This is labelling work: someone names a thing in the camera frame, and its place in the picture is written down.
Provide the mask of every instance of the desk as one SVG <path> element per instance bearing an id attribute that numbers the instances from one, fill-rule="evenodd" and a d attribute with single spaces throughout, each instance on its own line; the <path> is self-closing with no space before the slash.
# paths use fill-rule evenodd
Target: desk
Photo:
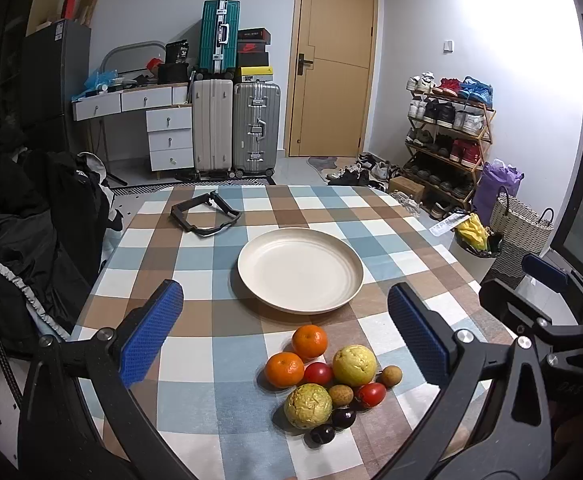
<path id="1" fill-rule="evenodd" d="M 193 168 L 191 105 L 187 83 L 145 86 L 85 97 L 73 103 L 74 120 L 84 121 L 131 110 L 146 110 L 153 171 Z M 107 136 L 104 148 L 109 164 Z"/>
<path id="2" fill-rule="evenodd" d="M 101 327 L 117 326 L 166 278 L 182 284 L 182 314 L 145 381 L 131 390 L 199 478 L 371 478 L 438 393 L 425 382 L 387 313 L 387 292 L 399 281 L 409 282 L 454 330 L 511 343 L 507 329 L 480 307 L 478 284 L 393 197 L 367 187 L 220 186 L 219 195 L 244 211 L 239 222 L 207 238 L 183 232 L 170 218 L 172 205 L 210 189 L 177 186 L 147 195 L 72 334 L 86 339 Z M 217 222 L 206 206 L 190 210 L 188 221 L 201 227 Z M 259 234 L 288 226 L 335 235 L 361 256 L 364 285 L 350 303 L 327 314 L 297 316 L 246 290 L 236 270 L 240 250 Z M 293 331 L 310 322 L 329 336 L 327 362 L 339 348 L 358 343 L 371 348 L 382 367 L 398 365 L 404 373 L 380 405 L 360 412 L 350 429 L 319 449 L 309 449 L 280 416 L 290 390 L 272 391 L 260 375 Z M 93 387 L 82 380 L 82 390 L 105 445 L 120 453 Z M 475 399 L 484 392 L 479 384 Z M 475 423 L 482 399 L 473 401 L 464 424 Z"/>

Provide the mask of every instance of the silver suitcase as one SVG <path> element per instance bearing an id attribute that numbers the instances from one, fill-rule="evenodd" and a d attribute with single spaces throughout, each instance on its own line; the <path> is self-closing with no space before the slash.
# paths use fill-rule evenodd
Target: silver suitcase
<path id="1" fill-rule="evenodd" d="M 193 83 L 193 164 L 197 171 L 231 168 L 232 86 L 222 79 Z"/>
<path id="2" fill-rule="evenodd" d="M 242 173 L 273 174 L 278 150 L 280 87 L 271 82 L 234 87 L 234 168 Z"/>

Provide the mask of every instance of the red tomato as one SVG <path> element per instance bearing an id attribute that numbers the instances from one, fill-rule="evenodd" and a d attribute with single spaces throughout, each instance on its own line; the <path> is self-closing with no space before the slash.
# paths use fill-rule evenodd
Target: red tomato
<path id="1" fill-rule="evenodd" d="M 325 386 L 334 378 L 331 366 L 317 362 L 305 368 L 305 383 L 316 383 Z"/>
<path id="2" fill-rule="evenodd" d="M 369 383 L 358 388 L 356 398 L 361 402 L 365 408 L 373 408 L 382 402 L 387 394 L 387 389 L 384 384 Z"/>

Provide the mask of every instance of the brown cardboard box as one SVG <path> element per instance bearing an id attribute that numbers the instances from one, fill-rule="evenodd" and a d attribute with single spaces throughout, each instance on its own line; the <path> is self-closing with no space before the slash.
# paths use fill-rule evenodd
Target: brown cardboard box
<path id="1" fill-rule="evenodd" d="M 402 191 L 405 195 L 411 196 L 417 203 L 423 200 L 425 186 L 409 180 L 404 176 L 396 176 L 389 180 L 389 192 Z"/>

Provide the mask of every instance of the refrigerator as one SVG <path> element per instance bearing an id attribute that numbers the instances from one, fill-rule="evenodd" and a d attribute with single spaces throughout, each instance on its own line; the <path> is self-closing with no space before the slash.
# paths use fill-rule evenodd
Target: refrigerator
<path id="1" fill-rule="evenodd" d="M 59 20 L 24 38 L 20 126 L 27 147 L 48 152 L 88 150 L 86 122 L 73 118 L 71 96 L 89 75 L 91 29 Z"/>

